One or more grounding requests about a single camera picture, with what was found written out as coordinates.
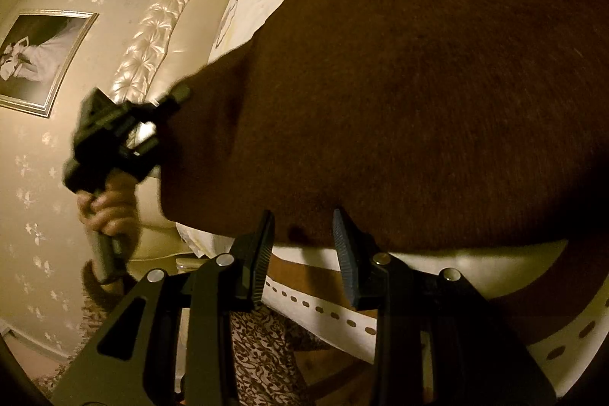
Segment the person's left hand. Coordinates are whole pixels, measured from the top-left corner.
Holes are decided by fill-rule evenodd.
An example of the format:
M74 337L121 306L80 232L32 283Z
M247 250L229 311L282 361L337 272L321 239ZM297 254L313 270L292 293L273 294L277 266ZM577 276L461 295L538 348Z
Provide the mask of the person's left hand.
M116 239L128 261L140 239L142 225L136 199L136 179L124 172L113 172L101 194L77 192L78 217L92 233Z

